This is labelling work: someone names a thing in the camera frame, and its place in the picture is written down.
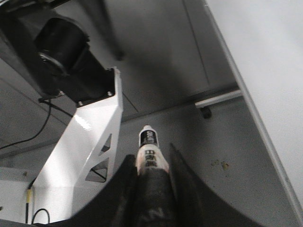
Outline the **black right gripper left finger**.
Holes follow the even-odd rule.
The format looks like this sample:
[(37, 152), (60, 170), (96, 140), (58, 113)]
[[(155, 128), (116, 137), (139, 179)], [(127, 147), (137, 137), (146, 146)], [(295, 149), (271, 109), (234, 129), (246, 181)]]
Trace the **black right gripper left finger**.
[(35, 227), (129, 227), (137, 179), (135, 156), (127, 155), (106, 186), (71, 218)]

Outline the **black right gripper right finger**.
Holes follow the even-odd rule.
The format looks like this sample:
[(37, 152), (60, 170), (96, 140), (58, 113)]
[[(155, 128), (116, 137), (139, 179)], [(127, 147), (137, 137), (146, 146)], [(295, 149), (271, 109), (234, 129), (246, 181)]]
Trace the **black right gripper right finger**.
[(169, 145), (169, 167), (179, 227), (259, 227), (213, 192)]

